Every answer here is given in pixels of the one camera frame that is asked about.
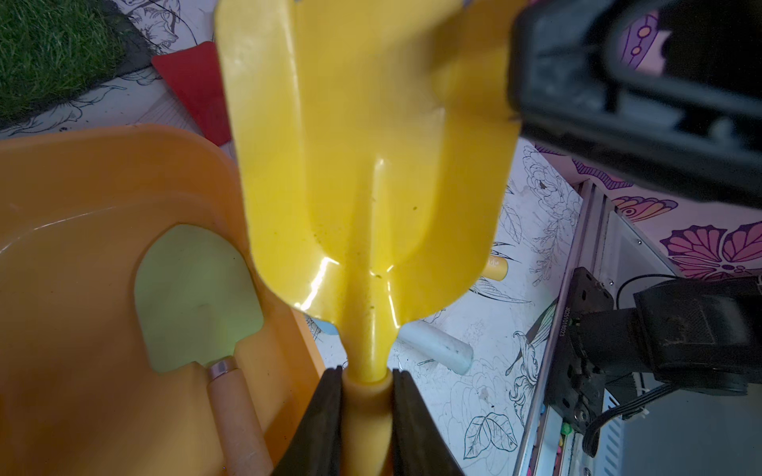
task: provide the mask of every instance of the white surface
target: white surface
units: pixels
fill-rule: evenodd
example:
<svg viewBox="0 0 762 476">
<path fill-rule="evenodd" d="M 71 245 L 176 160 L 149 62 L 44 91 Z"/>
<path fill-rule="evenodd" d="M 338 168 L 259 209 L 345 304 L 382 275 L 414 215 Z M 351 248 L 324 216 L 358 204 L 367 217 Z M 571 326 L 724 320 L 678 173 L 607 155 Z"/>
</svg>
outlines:
<svg viewBox="0 0 762 476">
<path fill-rule="evenodd" d="M 425 319 L 471 345 L 472 368 L 457 375 L 404 343 L 392 347 L 389 367 L 413 375 L 442 437 L 469 475 L 514 469 L 552 320 L 552 312 L 544 311 L 555 306 L 580 204 L 579 195 L 520 139 L 493 247 L 493 253 L 511 259 L 507 277 L 480 279 Z M 548 317 L 538 322 L 543 315 Z M 321 333 L 314 323 L 310 327 L 325 365 L 346 365 L 338 336 Z"/>
</svg>

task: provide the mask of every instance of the metal frame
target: metal frame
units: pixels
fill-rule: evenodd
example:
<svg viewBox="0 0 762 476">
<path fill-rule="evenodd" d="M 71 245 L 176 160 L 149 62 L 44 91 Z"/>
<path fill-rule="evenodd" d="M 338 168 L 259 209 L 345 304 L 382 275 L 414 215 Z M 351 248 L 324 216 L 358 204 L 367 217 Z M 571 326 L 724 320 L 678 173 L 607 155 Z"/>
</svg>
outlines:
<svg viewBox="0 0 762 476">
<path fill-rule="evenodd" d="M 540 444 L 537 448 L 536 464 L 533 474 L 536 476 L 549 476 L 555 467 L 555 458 L 558 450 L 561 425 L 563 424 L 561 416 L 551 407 L 543 409 L 545 400 L 545 388 L 547 386 L 550 373 L 550 365 L 558 343 L 558 335 L 561 329 L 563 313 L 566 308 L 566 298 L 569 285 L 572 280 L 572 274 L 577 267 L 589 269 L 597 280 L 604 280 L 601 276 L 602 267 L 604 267 L 604 244 L 607 239 L 609 229 L 609 220 L 613 213 L 619 216 L 635 235 L 642 239 L 645 246 L 655 251 L 660 261 L 677 276 L 680 276 L 679 270 L 669 262 L 664 256 L 656 251 L 656 247 L 646 238 L 641 237 L 637 228 L 614 206 L 606 197 L 605 189 L 597 187 L 592 181 L 585 181 L 579 190 L 582 196 L 582 208 L 575 229 L 574 241 L 571 245 L 569 258 L 564 269 L 564 277 L 559 294 L 559 303 L 555 309 L 553 323 L 548 337 L 548 344 L 543 356 L 543 362 L 537 378 L 537 386 L 530 405 L 530 412 L 527 417 L 527 425 L 521 438 L 521 444 L 517 449 L 518 457 L 514 467 L 514 476 L 526 476 L 532 456 L 535 442 Z"/>
</svg>

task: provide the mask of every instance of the line drawing of leaves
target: line drawing of leaves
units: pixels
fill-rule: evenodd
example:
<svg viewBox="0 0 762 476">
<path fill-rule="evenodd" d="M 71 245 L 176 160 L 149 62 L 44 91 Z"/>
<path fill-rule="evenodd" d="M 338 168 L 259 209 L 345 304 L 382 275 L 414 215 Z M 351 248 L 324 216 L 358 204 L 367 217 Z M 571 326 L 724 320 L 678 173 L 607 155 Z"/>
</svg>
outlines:
<svg viewBox="0 0 762 476">
<path fill-rule="evenodd" d="M 539 273 L 532 286 L 539 285 L 542 281 L 550 279 L 550 272 L 554 265 L 559 263 L 559 255 L 562 254 L 559 249 L 559 222 L 549 222 L 543 230 L 543 236 L 533 238 L 537 243 L 532 251 L 538 253 L 542 258 L 537 260 L 537 268 L 531 268 L 532 273 Z"/>
<path fill-rule="evenodd" d="M 510 297 L 509 295 L 496 288 L 492 283 L 487 281 L 487 278 L 482 276 L 479 276 L 479 278 L 476 280 L 476 283 L 471 286 L 469 291 L 478 294 L 481 297 L 494 299 L 495 301 L 512 302 L 514 304 L 527 304 L 531 302 Z"/>
<path fill-rule="evenodd" d="M 508 452 L 514 451 L 518 446 L 508 417 L 496 413 L 487 414 L 486 417 L 474 417 L 469 423 L 463 442 L 463 459 L 476 458 L 490 445 Z"/>
<path fill-rule="evenodd" d="M 495 249 L 495 248 L 497 248 L 497 247 L 500 247 L 500 246 L 511 246 L 511 247 L 515 247 L 515 245 L 513 245 L 513 244 L 510 244 L 510 243 L 504 243 L 503 241 L 493 241 L 493 242 L 492 242 L 492 247 L 493 247 L 493 248 L 492 248 L 492 250 L 490 251 L 490 253 L 491 253 L 493 256 L 499 256 L 499 257 L 501 257 L 501 258 L 505 258 L 506 260 L 509 260 L 509 261 L 515 261 L 515 262 L 517 262 L 517 263 L 520 263 L 520 261 L 519 261 L 519 260 L 515 260 L 515 259 L 513 259 L 512 257 L 508 256 L 507 254 L 505 254 L 505 253 L 501 253 L 500 251 L 498 251 L 498 250 L 496 250 L 496 249 Z"/>
<path fill-rule="evenodd" d="M 508 417 L 503 414 L 490 413 L 486 418 L 487 427 L 490 430 L 492 445 L 503 451 L 513 451 L 516 449 L 516 439 L 514 438 L 514 429 Z"/>
<path fill-rule="evenodd" d="M 503 213 L 500 215 L 500 226 L 503 227 L 508 236 L 513 238 L 516 243 L 521 243 L 523 230 L 521 228 L 521 219 L 516 210 L 508 205 L 503 205 Z"/>
<path fill-rule="evenodd" d="M 489 435 L 484 426 L 486 417 L 474 417 L 469 423 L 463 442 L 466 449 L 463 452 L 463 459 L 471 459 L 479 456 L 481 452 L 489 447 Z"/>
<path fill-rule="evenodd" d="M 305 315 L 304 318 L 307 321 L 307 327 L 309 327 L 309 333 L 312 334 L 312 339 L 321 340 L 320 334 L 322 334 L 323 331 L 320 330 L 320 327 L 318 327 L 318 325 L 315 324 L 315 321 L 313 321 L 312 318 L 310 318 L 308 315 Z"/>
</svg>

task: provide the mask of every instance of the wooden handle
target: wooden handle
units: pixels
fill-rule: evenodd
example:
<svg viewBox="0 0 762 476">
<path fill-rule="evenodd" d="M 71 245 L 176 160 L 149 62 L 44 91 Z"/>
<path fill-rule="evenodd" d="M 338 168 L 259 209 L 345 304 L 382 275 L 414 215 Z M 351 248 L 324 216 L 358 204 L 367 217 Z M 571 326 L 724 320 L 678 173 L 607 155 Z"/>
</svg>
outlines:
<svg viewBox="0 0 762 476">
<path fill-rule="evenodd" d="M 270 474 L 273 462 L 264 444 L 264 434 L 243 371 L 235 369 L 223 373 L 208 384 L 207 391 L 228 474 Z"/>
</svg>

